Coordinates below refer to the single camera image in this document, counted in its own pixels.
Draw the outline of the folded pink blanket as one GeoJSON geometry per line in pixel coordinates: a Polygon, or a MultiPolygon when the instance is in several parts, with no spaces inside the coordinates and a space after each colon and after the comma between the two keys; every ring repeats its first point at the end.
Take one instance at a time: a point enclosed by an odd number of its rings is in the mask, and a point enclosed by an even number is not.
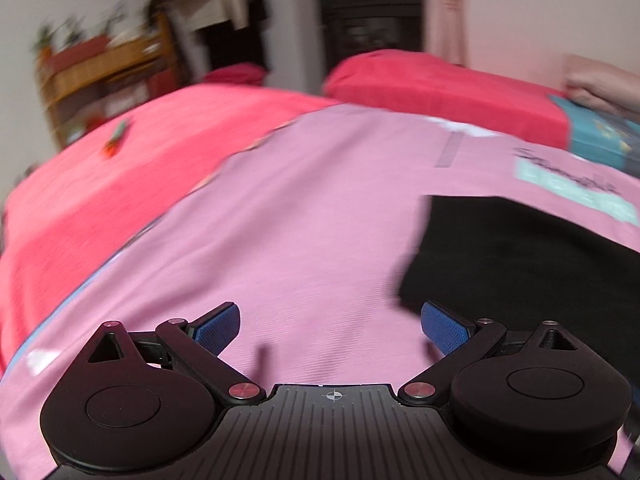
{"type": "Polygon", "coordinates": [[[563,61],[566,96],[575,104],[639,122],[639,76],[614,65],[569,54],[563,61]]]}

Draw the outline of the pink curtain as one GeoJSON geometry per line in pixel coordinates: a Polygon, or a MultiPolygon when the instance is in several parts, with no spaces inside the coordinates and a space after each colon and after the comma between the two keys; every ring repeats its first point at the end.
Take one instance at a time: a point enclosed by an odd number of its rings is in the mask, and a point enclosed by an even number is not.
{"type": "Polygon", "coordinates": [[[464,0],[423,0],[424,51],[465,66],[468,62],[464,0]]]}

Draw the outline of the red cloth pile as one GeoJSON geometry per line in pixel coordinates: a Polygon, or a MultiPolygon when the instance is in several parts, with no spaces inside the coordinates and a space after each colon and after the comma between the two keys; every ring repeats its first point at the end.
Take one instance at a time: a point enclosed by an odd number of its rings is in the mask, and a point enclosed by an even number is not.
{"type": "Polygon", "coordinates": [[[253,63],[239,63],[217,68],[207,73],[202,81],[204,84],[244,84],[244,86],[261,87],[268,72],[253,63]]]}

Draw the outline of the red bed cover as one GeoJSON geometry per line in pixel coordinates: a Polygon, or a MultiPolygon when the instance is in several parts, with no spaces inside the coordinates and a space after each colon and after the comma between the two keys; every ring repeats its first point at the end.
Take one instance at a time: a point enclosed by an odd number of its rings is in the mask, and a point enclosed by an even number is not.
{"type": "Polygon", "coordinates": [[[321,96],[194,84],[127,114],[114,156],[107,122],[54,156],[1,209],[1,359],[9,363],[52,311],[130,237],[209,177],[228,157],[300,115],[335,102],[467,122],[568,148],[552,89],[399,50],[341,62],[321,96]]]}

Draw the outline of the pink bed sheet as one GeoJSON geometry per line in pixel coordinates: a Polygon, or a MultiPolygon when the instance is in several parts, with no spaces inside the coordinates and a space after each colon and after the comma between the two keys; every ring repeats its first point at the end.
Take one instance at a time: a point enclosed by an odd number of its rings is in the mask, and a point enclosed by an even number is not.
{"type": "Polygon", "coordinates": [[[226,360],[266,385],[389,382],[426,363],[396,288],[438,196],[503,197],[628,248],[639,183],[513,136],[337,105],[232,156],[96,272],[30,336],[1,383],[1,446],[21,479],[54,466],[46,397],[99,325],[152,330],[225,301],[226,360]]]}

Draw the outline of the black knit pants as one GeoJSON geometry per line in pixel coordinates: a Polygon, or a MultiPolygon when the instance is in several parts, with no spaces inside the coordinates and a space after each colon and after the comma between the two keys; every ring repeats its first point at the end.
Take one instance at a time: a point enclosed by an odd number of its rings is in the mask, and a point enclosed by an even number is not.
{"type": "Polygon", "coordinates": [[[512,200],[434,196],[398,296],[511,327],[557,320],[619,334],[639,326],[639,255],[512,200]]]}

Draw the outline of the dark window frame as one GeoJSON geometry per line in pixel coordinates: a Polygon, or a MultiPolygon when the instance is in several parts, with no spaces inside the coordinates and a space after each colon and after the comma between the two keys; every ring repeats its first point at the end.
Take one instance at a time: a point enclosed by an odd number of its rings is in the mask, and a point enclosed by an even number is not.
{"type": "Polygon", "coordinates": [[[420,51],[423,0],[319,0],[326,69],[376,50],[420,51]]]}

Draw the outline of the hanging dark clothes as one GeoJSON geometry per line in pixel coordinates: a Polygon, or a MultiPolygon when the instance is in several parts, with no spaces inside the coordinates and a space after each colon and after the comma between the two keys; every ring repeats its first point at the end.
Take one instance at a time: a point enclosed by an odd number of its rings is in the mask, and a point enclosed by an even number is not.
{"type": "Polygon", "coordinates": [[[180,37],[200,56],[204,75],[238,64],[269,70],[262,32],[265,0],[158,0],[180,37]]]}

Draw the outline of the wooden shelf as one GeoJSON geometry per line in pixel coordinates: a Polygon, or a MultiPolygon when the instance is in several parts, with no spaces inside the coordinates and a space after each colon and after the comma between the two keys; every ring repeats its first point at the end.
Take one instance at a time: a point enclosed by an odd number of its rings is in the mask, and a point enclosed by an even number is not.
{"type": "Polygon", "coordinates": [[[147,34],[116,46],[107,36],[99,35],[61,53],[46,52],[38,58],[35,77],[58,150],[68,145],[60,107],[72,96],[145,70],[168,70],[172,82],[180,86],[177,36],[169,16],[160,9],[153,13],[152,20],[155,26],[147,34]]]}

